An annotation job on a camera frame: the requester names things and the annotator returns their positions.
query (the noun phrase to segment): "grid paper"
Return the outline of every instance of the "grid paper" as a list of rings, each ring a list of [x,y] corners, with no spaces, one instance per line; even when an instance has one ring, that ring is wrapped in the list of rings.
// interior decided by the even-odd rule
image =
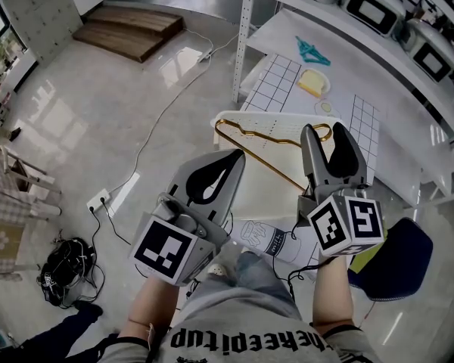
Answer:
[[[373,184],[381,112],[360,96],[344,88],[331,87],[322,98],[316,98],[304,91],[296,85],[296,82],[306,68],[317,69],[314,64],[301,65],[274,54],[247,96],[241,110],[304,113],[341,118],[348,126],[367,162],[367,183]]]

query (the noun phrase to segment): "shelf post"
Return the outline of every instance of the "shelf post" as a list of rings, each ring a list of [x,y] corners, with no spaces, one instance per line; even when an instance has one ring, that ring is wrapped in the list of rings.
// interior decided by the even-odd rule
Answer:
[[[242,1],[241,24],[239,26],[239,37],[237,43],[237,56],[235,57],[234,88],[232,100],[238,101],[239,88],[242,80],[242,67],[244,66],[245,48],[249,36],[250,16],[252,14],[253,0]]]

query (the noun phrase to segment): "yellow sponge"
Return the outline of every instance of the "yellow sponge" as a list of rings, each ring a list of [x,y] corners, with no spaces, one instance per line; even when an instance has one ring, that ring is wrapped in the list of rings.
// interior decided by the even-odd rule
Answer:
[[[315,70],[306,70],[301,74],[297,85],[315,97],[320,98],[325,85],[325,77]]]

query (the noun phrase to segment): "gray t-shirt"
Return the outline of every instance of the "gray t-shirt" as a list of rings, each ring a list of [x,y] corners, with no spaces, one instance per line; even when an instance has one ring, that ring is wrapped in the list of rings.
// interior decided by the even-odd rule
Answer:
[[[365,334],[354,326],[343,325],[321,337],[300,320],[297,310],[266,294],[236,287],[212,296],[187,303],[185,320],[164,337],[155,361],[379,362]],[[124,341],[107,347],[100,362],[146,360],[145,342]]]

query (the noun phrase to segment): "electrical cable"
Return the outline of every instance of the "electrical cable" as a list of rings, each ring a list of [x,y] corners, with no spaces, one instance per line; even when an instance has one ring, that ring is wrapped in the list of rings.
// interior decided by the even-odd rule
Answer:
[[[224,45],[221,45],[220,47],[217,47],[215,50],[213,50],[211,53],[210,53],[210,57],[212,57],[218,50],[224,48],[224,47],[227,47],[228,45],[230,45],[231,41],[234,40],[235,38],[237,38],[239,36],[239,34],[235,35],[232,39],[230,39],[227,43],[225,43]]]
[[[234,215],[232,214],[232,211],[229,211],[229,212],[230,212],[230,231],[227,234],[227,237],[230,237],[230,234],[232,234],[232,229],[234,228]],[[225,230],[225,228],[227,227],[228,224],[229,224],[229,221],[226,220],[224,225],[222,226],[222,228]]]
[[[107,217],[109,218],[109,222],[111,222],[111,226],[113,226],[113,231],[114,231],[114,234],[120,239],[122,240],[123,242],[125,242],[126,244],[130,245],[131,246],[131,243],[128,242],[126,239],[124,239],[123,237],[121,237],[121,235],[119,235],[117,232],[116,232],[116,228],[114,227],[114,223],[113,223],[113,220],[111,219],[111,215],[109,215],[109,211],[106,207],[106,205],[104,204],[104,198],[102,197],[100,199],[101,203],[103,203],[103,206],[104,208],[106,209],[106,213],[107,213]]]
[[[72,251],[72,249],[70,248],[70,243],[69,243],[69,242],[67,242],[67,245],[69,246],[69,253],[67,253],[67,254],[63,257],[62,261],[60,261],[60,262],[58,263],[58,265],[55,267],[55,269],[52,271],[52,273],[55,273],[55,272],[57,271],[57,269],[59,268],[59,266],[62,265],[62,262],[64,262],[64,261],[67,259],[67,257],[70,255],[70,252]]]
[[[194,278],[191,281],[190,289],[188,289],[188,292],[185,294],[187,296],[187,299],[189,299],[190,296],[193,294],[193,292],[195,292],[195,290],[197,289],[198,285],[200,285],[200,281],[197,278]]]
[[[287,232],[286,234],[291,234],[291,238],[293,238],[294,240],[297,239],[296,235],[294,234],[294,230],[296,229],[297,225],[299,224],[296,223],[296,225],[294,225],[293,229],[289,232]],[[326,266],[330,263],[333,262],[333,260],[335,259],[336,257],[329,257],[328,259],[326,259],[325,261],[319,263],[318,265],[306,265],[304,266],[303,268],[301,269],[296,269],[296,270],[293,270],[291,273],[289,273],[288,275],[288,278],[282,278],[282,277],[279,277],[278,276],[278,273],[276,272],[275,270],[275,266],[274,266],[274,259],[275,259],[275,256],[272,256],[272,271],[274,272],[274,276],[278,279],[278,280],[281,280],[281,281],[286,281],[288,283],[288,286],[289,286],[289,294],[291,295],[291,297],[293,298],[293,301],[296,302],[296,297],[294,295],[294,287],[293,287],[293,283],[291,282],[291,280],[297,278],[298,280],[301,280],[301,281],[304,281],[304,276],[302,276],[302,272],[303,271],[309,271],[309,270],[317,270],[317,269],[320,269],[322,268],[323,266]]]
[[[199,33],[196,33],[194,31],[191,31],[189,29],[187,29],[187,31],[189,31],[190,33],[194,33],[195,35],[198,35],[200,36],[201,38],[204,38],[206,40],[208,40],[211,44],[211,47],[213,48],[213,43],[210,39],[206,38],[205,36],[202,36],[201,34]],[[118,190],[119,188],[121,188],[122,186],[124,186],[127,182],[129,182],[129,180],[133,177],[133,175],[135,174],[135,171],[136,169],[138,168],[138,160],[139,160],[139,157],[141,155],[141,152],[145,149],[147,143],[150,141],[150,138],[151,138],[151,135],[153,134],[153,131],[155,130],[155,128],[157,127],[159,121],[160,121],[160,118],[165,114],[165,112],[169,109],[170,106],[172,106],[176,99],[180,96],[181,93],[183,93],[193,82],[195,82],[198,78],[200,78],[202,75],[204,75],[206,73],[206,71],[210,68],[210,64],[212,63],[212,53],[210,53],[209,55],[209,64],[207,66],[207,68],[205,70],[202,70],[196,77],[193,78],[193,80],[191,80],[187,85],[186,87],[184,87],[172,100],[169,104],[167,104],[164,109],[161,111],[161,113],[158,115],[158,117],[156,118],[153,126],[151,127],[150,129],[150,132],[148,133],[148,136],[145,140],[145,142],[143,143],[143,145],[141,146],[141,148],[139,149],[138,153],[136,154],[136,158],[135,158],[135,165],[133,166],[133,170],[131,171],[131,175],[129,175],[129,177],[127,178],[127,180],[125,180],[123,183],[121,183],[120,185],[117,185],[115,188],[113,188],[112,190],[108,191],[109,194],[112,194],[113,192],[115,192],[116,190]]]
[[[111,215],[109,215],[109,210],[107,209],[106,204],[104,204],[104,198],[102,197],[102,198],[100,198],[99,200],[101,201],[101,203],[103,204],[104,208],[106,209],[107,217],[109,218],[109,222],[111,222],[111,226],[113,226],[114,234],[115,234],[120,240],[122,240],[124,243],[126,243],[126,244],[128,244],[128,245],[131,246],[131,243],[130,243],[130,242],[128,242],[126,239],[124,239],[123,237],[121,237],[121,235],[119,235],[119,234],[117,233],[116,228],[114,227],[113,219],[111,219]],[[144,275],[143,273],[141,273],[141,271],[138,269],[138,266],[137,266],[137,265],[135,265],[135,268],[136,268],[136,270],[138,271],[138,273],[139,273],[140,275],[142,275],[142,276],[145,277],[145,278],[148,278],[147,275]]]
[[[358,328],[362,327],[363,322],[367,319],[368,315],[370,315],[370,313],[372,313],[372,310],[373,310],[373,307],[375,306],[375,303],[376,303],[376,301],[373,302],[372,306],[370,307],[370,310],[367,312],[365,317],[360,321],[360,325],[358,326]]]
[[[138,273],[139,273],[140,275],[142,275],[142,276],[145,277],[145,278],[148,278],[147,275],[144,275],[143,273],[140,272],[140,270],[138,269],[138,266],[136,266],[136,264],[135,264],[135,268],[136,268],[136,270],[138,271]]]
[[[88,303],[93,303],[99,297],[99,295],[101,294],[101,291],[103,290],[103,287],[104,287],[104,283],[106,282],[106,274],[104,273],[104,270],[98,265],[98,251],[96,250],[96,245],[95,245],[95,241],[94,241],[96,234],[99,232],[99,229],[101,228],[101,222],[99,222],[99,219],[96,216],[96,214],[94,214],[94,210],[92,208],[90,208],[89,211],[91,212],[92,216],[94,216],[96,221],[98,222],[98,228],[96,228],[96,231],[92,235],[92,239],[91,239],[92,249],[94,250],[94,254],[95,254],[95,260],[92,263],[92,267],[91,267],[91,280],[89,281],[86,278],[86,276],[83,276],[81,278],[81,281],[86,281],[89,284],[91,284],[96,289],[96,294],[94,296],[83,296],[83,295],[80,295],[68,306],[64,305],[64,300],[63,300],[63,302],[61,303],[61,306],[60,306],[60,308],[62,308],[62,309],[71,308],[78,301],[85,301],[85,302],[88,302]],[[95,279],[94,279],[94,270],[95,270],[95,268],[98,268],[101,271],[101,273],[103,274],[103,281],[102,281],[101,286],[99,287],[99,289],[97,288],[97,284],[95,283]]]
[[[64,289],[72,289],[73,287],[75,287],[79,282],[83,281],[84,279],[86,279],[86,276],[85,276],[85,273],[86,273],[86,264],[84,263],[84,258],[86,256],[84,256],[84,246],[80,243],[80,242],[77,242],[80,246],[81,246],[81,255],[79,256],[80,259],[81,259],[81,262],[82,262],[82,273],[81,275],[76,275],[76,280],[75,281],[72,281],[70,284],[64,286]]]

